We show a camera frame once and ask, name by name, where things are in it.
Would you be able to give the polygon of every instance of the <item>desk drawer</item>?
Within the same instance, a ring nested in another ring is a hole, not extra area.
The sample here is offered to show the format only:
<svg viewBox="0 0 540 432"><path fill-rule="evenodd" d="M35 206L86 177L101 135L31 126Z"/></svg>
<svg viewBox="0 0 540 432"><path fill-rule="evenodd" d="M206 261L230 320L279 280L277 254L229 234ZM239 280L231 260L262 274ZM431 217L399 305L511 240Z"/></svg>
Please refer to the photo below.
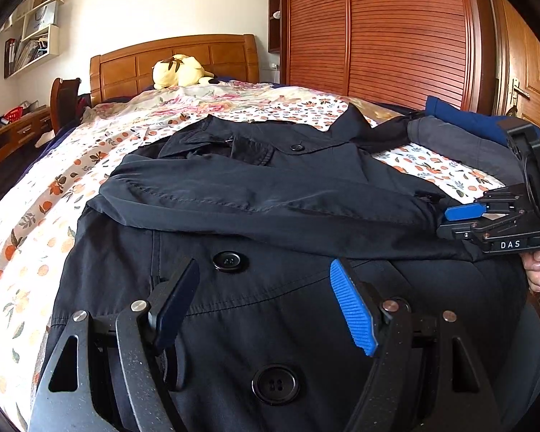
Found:
<svg viewBox="0 0 540 432"><path fill-rule="evenodd" d="M52 129L50 117L36 118L32 122L32 128L38 135L42 135L47 131L50 131Z"/></svg>
<svg viewBox="0 0 540 432"><path fill-rule="evenodd" d="M14 145L22 145L37 134L36 127L32 122L16 125L10 132L10 138Z"/></svg>

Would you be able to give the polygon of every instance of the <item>pink floral bedding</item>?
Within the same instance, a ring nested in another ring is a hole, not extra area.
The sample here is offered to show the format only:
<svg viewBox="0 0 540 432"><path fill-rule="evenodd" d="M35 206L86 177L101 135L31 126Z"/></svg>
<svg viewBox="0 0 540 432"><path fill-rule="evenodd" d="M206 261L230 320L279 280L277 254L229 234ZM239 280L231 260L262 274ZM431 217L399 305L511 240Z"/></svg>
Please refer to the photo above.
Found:
<svg viewBox="0 0 540 432"><path fill-rule="evenodd" d="M87 110L82 124L0 202L0 406L10 419L27 429L76 221L125 154L208 114L233 121L290 120L325 130L346 108L342 98L318 91L232 82L149 91L127 104ZM375 119L368 121L375 125ZM415 144L375 157L436 183L463 203L502 186Z"/></svg>

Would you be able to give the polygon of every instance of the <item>coat button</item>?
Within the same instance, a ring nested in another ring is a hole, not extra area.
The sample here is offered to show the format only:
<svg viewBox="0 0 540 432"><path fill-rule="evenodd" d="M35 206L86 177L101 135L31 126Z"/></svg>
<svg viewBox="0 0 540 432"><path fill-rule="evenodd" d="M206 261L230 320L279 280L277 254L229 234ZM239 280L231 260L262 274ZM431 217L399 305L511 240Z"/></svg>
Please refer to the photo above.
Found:
<svg viewBox="0 0 540 432"><path fill-rule="evenodd" d="M293 401L300 383L296 374L281 364L270 364L260 369L252 379L252 391L256 397L270 406Z"/></svg>
<svg viewBox="0 0 540 432"><path fill-rule="evenodd" d="M236 273L245 269L247 259L236 252L220 252L212 258L214 268L224 273Z"/></svg>

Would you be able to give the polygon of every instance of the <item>wooden bed frame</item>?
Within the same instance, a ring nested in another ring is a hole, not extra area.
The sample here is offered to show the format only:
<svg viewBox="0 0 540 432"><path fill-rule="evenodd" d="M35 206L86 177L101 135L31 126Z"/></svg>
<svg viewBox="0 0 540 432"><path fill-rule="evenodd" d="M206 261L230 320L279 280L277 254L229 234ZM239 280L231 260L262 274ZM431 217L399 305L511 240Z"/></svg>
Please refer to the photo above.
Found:
<svg viewBox="0 0 540 432"><path fill-rule="evenodd" d="M135 96L154 84L153 66L176 53L196 57L206 71L257 83L258 53L252 34L172 37L132 45L90 59L92 105L112 97Z"/></svg>

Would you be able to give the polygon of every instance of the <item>black trench coat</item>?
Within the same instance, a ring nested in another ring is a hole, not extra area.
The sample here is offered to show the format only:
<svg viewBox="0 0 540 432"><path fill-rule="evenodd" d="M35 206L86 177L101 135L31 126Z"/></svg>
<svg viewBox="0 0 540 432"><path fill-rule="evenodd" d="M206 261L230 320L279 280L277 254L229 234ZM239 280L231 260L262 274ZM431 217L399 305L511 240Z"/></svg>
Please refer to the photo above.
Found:
<svg viewBox="0 0 540 432"><path fill-rule="evenodd" d="M186 255L201 282L168 363L188 429L341 431L371 365L330 288L346 257L385 298L455 311L495 379L525 302L519 257L438 239L457 202L370 157L371 132L353 106L328 132L209 116L125 156L78 221L46 360L75 310L115 314ZM224 251L242 258L233 273L215 267ZM283 404L253 393L257 374Z"/></svg>

